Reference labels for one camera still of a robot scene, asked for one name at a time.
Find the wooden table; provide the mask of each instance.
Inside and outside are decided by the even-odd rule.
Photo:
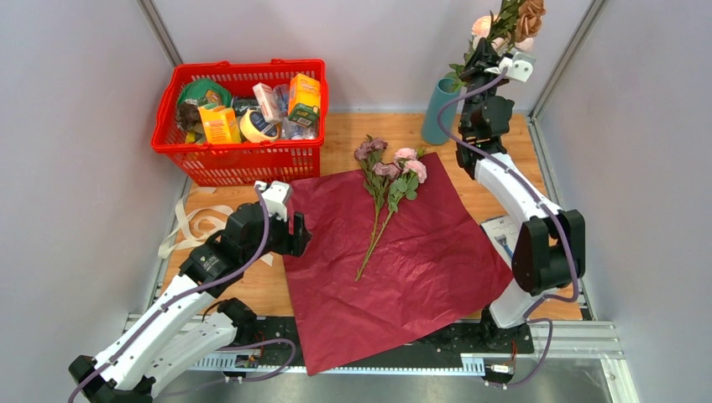
[[[390,160],[392,153],[401,147],[424,147],[427,152],[437,152],[445,165],[455,189],[462,198],[465,208],[475,221],[483,222],[489,218],[506,214],[484,186],[472,181],[458,167],[455,160],[455,143],[431,146],[424,143],[420,136],[423,115],[419,113],[330,113],[327,117],[327,137],[322,146],[322,175],[329,175],[346,170],[358,169],[353,159],[353,151],[364,141],[366,134],[381,137],[389,143],[384,160]],[[511,121],[511,131],[504,136],[503,142],[519,170],[542,192],[545,193],[542,173],[537,156],[531,144],[531,137],[526,121],[521,115],[515,115]],[[237,207],[246,202],[256,202],[257,196],[252,186],[220,187],[212,194],[194,193],[188,197],[186,212],[197,208],[217,204]],[[183,239],[179,233],[177,242]],[[178,273],[180,264],[188,257],[190,249],[176,250],[169,257],[170,262],[165,273],[163,287]],[[561,294],[571,295],[570,287]],[[221,296],[222,299],[236,297],[250,306],[257,315],[292,316],[291,302],[282,258],[274,255],[271,266],[264,261],[257,263],[245,272],[241,281],[230,286]],[[479,312],[468,316],[479,318]],[[577,304],[560,301],[548,301],[540,306],[532,318],[549,317],[554,320],[581,320]]]

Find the robotic arm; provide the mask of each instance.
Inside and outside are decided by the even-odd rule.
[[[311,235],[299,212],[294,215],[294,232],[289,232],[286,203],[291,196],[290,186],[277,181],[256,185],[269,213],[268,237],[263,237],[266,226],[260,204],[243,204],[228,217],[225,229],[191,251],[165,293],[128,332],[96,357],[75,359],[70,373],[78,384],[85,384],[81,391],[91,403],[150,403],[202,357],[231,343],[248,341],[256,316],[237,299],[222,302],[217,313],[187,334],[179,338],[175,335],[194,315],[241,280],[243,274],[236,275],[238,269],[250,261],[269,252],[294,256],[304,253]],[[260,240],[264,242],[261,252]],[[233,278],[218,284],[229,276]],[[190,293],[213,282],[214,286]],[[171,305],[181,295],[184,296]]]
[[[514,279],[483,315],[486,327],[490,322],[490,336],[497,338],[499,333],[505,343],[510,335],[503,329],[522,325],[527,313],[543,296],[571,282],[564,242],[573,256],[576,276],[580,278],[585,272],[583,216],[576,210],[563,211],[537,191],[515,167],[500,138],[510,130],[514,102],[498,96],[497,87],[508,80],[526,82],[533,72],[534,61],[517,49],[499,55],[481,39],[460,76],[467,83],[468,92],[474,95],[467,97],[463,105],[458,128],[462,140],[457,139],[458,164],[495,195],[520,226],[511,261]],[[490,85],[499,76],[504,79],[498,85]],[[564,237],[549,212],[555,214]]]

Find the red plastic basket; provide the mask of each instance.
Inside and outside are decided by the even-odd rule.
[[[274,143],[186,144],[186,133],[175,123],[175,103],[183,87],[201,78],[210,78],[234,96],[253,96],[252,87],[287,84],[297,73],[321,82],[322,105],[313,140],[278,140]],[[323,60],[280,60],[252,65],[179,65],[165,89],[156,115],[151,146],[165,154],[200,186],[247,185],[255,181],[293,181],[319,176],[319,154],[324,144],[329,90]]]

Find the white wall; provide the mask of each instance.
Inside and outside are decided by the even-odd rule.
[[[156,276],[185,178],[149,145],[172,69],[125,1],[4,1],[0,55],[2,401],[66,401]]]
[[[709,2],[609,0],[541,124],[641,401],[709,401]]]
[[[330,110],[422,111],[500,0],[154,0],[185,63],[319,58]],[[529,111],[591,0],[547,0],[537,69],[501,95]]]

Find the wrapping paper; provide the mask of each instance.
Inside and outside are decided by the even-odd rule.
[[[374,201],[361,170],[291,182],[291,212],[313,235],[285,271],[308,374],[412,342],[491,303],[512,276],[465,210],[436,154],[403,199],[364,275]],[[385,220],[387,207],[381,211]]]

